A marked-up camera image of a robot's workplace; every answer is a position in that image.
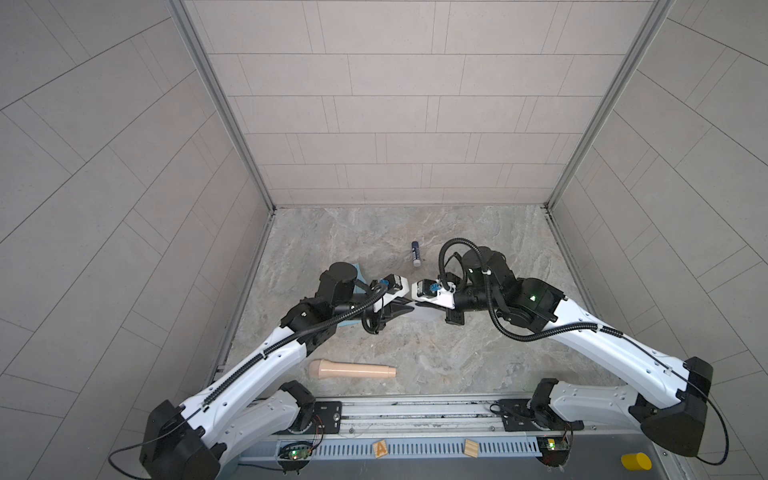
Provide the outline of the teal paper envelope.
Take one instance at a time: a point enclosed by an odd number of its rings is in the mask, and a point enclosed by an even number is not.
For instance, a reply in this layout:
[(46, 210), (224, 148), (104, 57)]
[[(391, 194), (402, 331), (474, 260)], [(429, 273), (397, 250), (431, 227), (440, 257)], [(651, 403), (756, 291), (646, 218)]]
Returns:
[[(362, 275), (360, 264), (357, 262), (354, 262), (353, 266), (356, 269), (356, 275), (357, 275), (355, 286), (353, 289), (353, 297), (354, 297), (353, 302), (361, 303), (365, 300), (365, 297), (367, 296), (367, 288), (369, 283), (364, 279)], [(341, 327), (347, 327), (347, 326), (360, 326), (363, 328), (363, 330), (366, 333), (373, 334), (374, 333), (373, 319), (374, 319), (374, 314), (372, 312), (372, 309), (369, 308), (368, 310), (365, 311), (365, 317), (363, 319), (361, 318), (347, 319), (340, 322), (338, 324), (338, 327), (341, 328)]]

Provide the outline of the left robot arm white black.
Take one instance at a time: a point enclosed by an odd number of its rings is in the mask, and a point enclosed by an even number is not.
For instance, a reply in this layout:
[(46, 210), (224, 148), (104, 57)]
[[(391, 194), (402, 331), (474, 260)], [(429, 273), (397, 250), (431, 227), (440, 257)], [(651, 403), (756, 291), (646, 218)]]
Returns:
[(301, 363), (348, 319), (373, 324), (411, 311), (406, 278), (390, 274), (364, 285), (357, 268), (336, 262), (319, 277), (317, 292), (302, 299), (249, 356), (219, 380), (175, 406), (149, 415), (139, 462), (149, 479), (216, 479), (223, 467), (265, 438), (304, 431), (314, 396), (299, 382), (264, 391)]

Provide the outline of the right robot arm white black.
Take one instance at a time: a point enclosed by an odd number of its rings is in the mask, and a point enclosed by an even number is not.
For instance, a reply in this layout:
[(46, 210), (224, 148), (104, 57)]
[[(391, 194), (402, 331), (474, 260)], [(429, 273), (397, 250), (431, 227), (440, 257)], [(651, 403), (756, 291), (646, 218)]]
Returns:
[(710, 398), (710, 363), (642, 344), (547, 282), (516, 276), (502, 253), (468, 239), (448, 240), (438, 267), (436, 278), (412, 284), (411, 297), (444, 311), (447, 323), (461, 325), (466, 313), (485, 311), (504, 337), (520, 343), (553, 339), (622, 380), (613, 388), (541, 380), (529, 402), (540, 427), (623, 426), (677, 455), (699, 458), (707, 416), (720, 412)]

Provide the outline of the wooden letter A block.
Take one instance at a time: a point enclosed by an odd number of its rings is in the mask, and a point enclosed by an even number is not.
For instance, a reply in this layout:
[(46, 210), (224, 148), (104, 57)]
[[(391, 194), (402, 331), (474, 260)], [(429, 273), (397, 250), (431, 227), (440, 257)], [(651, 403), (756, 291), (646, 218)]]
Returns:
[(383, 457), (385, 457), (385, 456), (387, 456), (389, 454), (388, 445), (387, 445), (387, 442), (384, 439), (375, 442), (372, 445), (372, 449), (373, 449), (374, 457), (376, 459), (383, 458)]

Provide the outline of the blue white glue stick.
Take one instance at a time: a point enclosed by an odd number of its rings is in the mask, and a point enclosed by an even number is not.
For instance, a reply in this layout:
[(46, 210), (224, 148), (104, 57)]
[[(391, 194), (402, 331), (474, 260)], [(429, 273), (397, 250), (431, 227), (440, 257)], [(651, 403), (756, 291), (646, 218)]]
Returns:
[(418, 241), (411, 242), (412, 264), (414, 267), (419, 268), (422, 264), (420, 246)]

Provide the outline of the beige plastic toy microphone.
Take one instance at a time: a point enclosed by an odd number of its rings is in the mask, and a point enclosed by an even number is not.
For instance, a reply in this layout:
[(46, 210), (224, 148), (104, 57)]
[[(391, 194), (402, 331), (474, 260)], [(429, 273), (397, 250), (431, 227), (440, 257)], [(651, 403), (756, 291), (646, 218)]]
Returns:
[(330, 378), (363, 378), (389, 379), (395, 378), (397, 369), (385, 365), (370, 365), (357, 363), (340, 363), (326, 359), (314, 360), (309, 364), (309, 374), (319, 379)]

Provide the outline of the plain wooden block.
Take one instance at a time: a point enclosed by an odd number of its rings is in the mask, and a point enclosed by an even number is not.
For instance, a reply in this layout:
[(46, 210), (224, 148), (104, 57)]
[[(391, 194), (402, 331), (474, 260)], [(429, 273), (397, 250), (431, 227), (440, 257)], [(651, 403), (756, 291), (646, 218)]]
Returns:
[(478, 458), (480, 454), (479, 443), (471, 439), (466, 439), (463, 445), (463, 454), (471, 458)]

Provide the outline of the yellow cylinder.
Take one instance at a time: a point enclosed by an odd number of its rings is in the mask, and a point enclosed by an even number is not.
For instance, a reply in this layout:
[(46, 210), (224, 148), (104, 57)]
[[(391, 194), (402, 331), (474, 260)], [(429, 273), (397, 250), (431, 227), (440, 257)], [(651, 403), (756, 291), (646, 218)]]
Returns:
[(621, 464), (630, 472), (650, 471), (653, 468), (650, 457), (642, 452), (622, 455)]

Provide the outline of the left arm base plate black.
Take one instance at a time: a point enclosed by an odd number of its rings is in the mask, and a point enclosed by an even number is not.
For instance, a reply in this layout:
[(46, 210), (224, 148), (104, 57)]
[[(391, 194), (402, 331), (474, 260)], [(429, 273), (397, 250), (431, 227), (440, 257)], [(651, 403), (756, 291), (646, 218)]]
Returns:
[(343, 404), (340, 401), (315, 401), (302, 405), (295, 421), (287, 431), (293, 435), (319, 433), (337, 434), (340, 430)]

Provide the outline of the aluminium mounting rail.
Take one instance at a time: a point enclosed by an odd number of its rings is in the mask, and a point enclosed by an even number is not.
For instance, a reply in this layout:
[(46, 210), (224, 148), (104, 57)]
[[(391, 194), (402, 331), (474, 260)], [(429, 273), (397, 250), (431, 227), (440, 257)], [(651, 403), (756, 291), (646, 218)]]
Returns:
[(164, 402), (163, 408), (178, 422), (187, 421), (200, 430), (208, 445), (223, 443), (250, 446), (272, 434), (287, 431), (302, 405), (315, 401), (340, 401), (343, 404), (337, 434), (382, 434), (386, 431), (487, 431), (503, 429), (499, 416), (489, 411), (501, 399), (527, 399), (529, 406), (548, 405), (567, 422), (608, 425), (639, 431), (654, 442), (661, 439), (655, 430), (665, 420), (658, 409), (630, 388), (587, 388), (543, 379), (527, 396), (386, 396), (316, 399), (297, 381), (287, 382), (269, 398), (246, 400), (241, 410), (222, 396), (213, 401), (203, 391), (178, 406)]

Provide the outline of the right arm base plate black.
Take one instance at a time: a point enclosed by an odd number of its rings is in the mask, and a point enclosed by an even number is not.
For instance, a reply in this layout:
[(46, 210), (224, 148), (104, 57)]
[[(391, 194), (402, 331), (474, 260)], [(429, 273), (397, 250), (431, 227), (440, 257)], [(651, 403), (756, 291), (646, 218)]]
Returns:
[(506, 432), (514, 431), (582, 431), (582, 421), (567, 422), (548, 405), (529, 406), (527, 399), (501, 399), (489, 411), (501, 418)]

